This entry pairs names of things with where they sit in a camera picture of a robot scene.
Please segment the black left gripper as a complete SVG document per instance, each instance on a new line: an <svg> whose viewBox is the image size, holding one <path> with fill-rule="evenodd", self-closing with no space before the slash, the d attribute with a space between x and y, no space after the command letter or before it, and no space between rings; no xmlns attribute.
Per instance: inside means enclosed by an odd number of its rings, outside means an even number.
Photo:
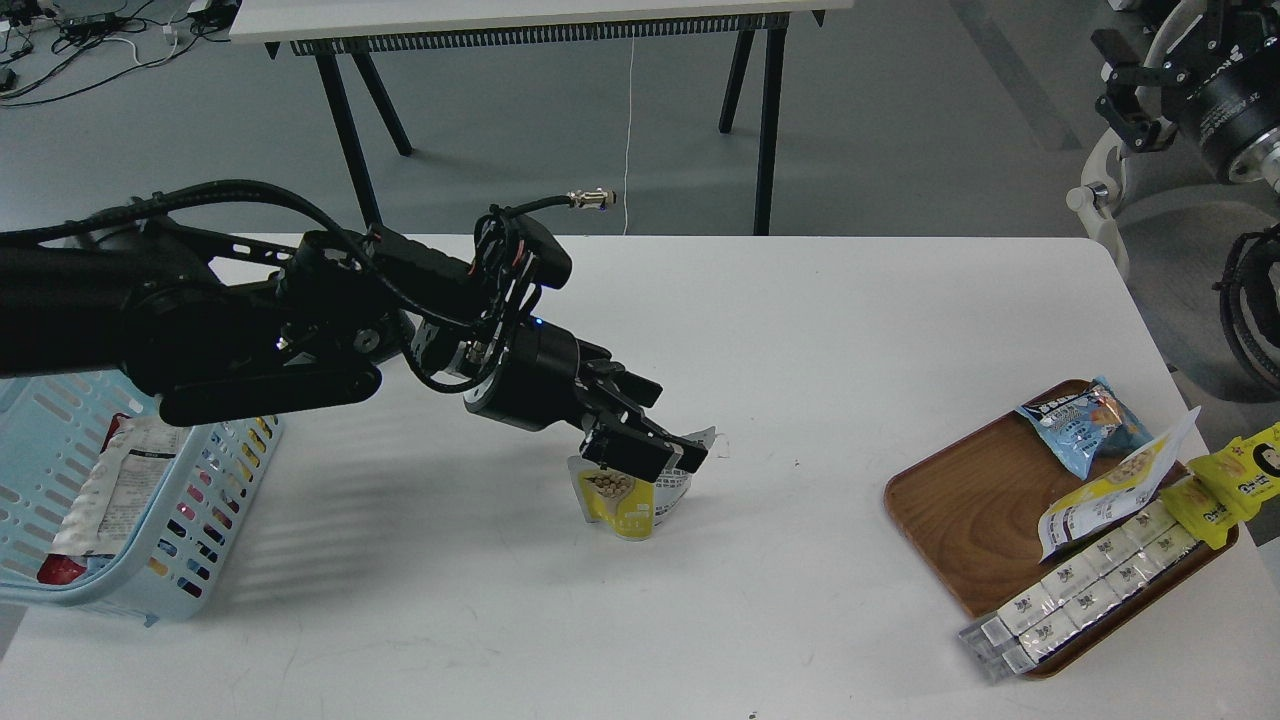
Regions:
<svg viewBox="0 0 1280 720"><path fill-rule="evenodd" d="M520 325L495 370L463 395L463 406L525 430L563 421L584 433L584 460L657 480L664 471L695 473L709 452L705 439L671 434L646 416L660 393L609 350L562 327Z"/></svg>

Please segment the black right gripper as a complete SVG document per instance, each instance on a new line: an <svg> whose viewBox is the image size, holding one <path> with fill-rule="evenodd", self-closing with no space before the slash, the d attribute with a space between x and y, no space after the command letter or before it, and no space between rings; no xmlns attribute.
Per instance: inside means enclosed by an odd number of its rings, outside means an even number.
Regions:
<svg viewBox="0 0 1280 720"><path fill-rule="evenodd" d="M1146 14L1155 36L1138 53L1096 29L1105 92L1096 111L1133 152L1157 152L1176 132L1222 184L1277 184L1277 41L1265 1L1114 1Z"/></svg>

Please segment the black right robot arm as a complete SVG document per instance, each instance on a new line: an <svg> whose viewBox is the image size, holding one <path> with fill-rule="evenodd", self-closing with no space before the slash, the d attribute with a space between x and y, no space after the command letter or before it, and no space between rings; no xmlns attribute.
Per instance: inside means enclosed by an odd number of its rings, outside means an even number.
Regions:
<svg viewBox="0 0 1280 720"><path fill-rule="evenodd" d="M1068 205L1130 281L1165 360L1216 398L1277 398L1277 4L1115 1L1091 41L1106 131Z"/></svg>

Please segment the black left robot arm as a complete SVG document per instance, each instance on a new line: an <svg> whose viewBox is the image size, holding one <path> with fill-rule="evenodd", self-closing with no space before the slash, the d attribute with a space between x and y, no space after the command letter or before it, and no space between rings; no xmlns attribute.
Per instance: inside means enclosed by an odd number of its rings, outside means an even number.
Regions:
<svg viewBox="0 0 1280 720"><path fill-rule="evenodd" d="M710 445L646 416L660 386L534 313L573 264L532 214L613 201L589 190L493 205L468 260L379 223L347 231L251 179L6 231L3 375L118 369L164 421L195 427L357 404L402 357L471 414L579 428L599 468L648 482L694 473Z"/></svg>

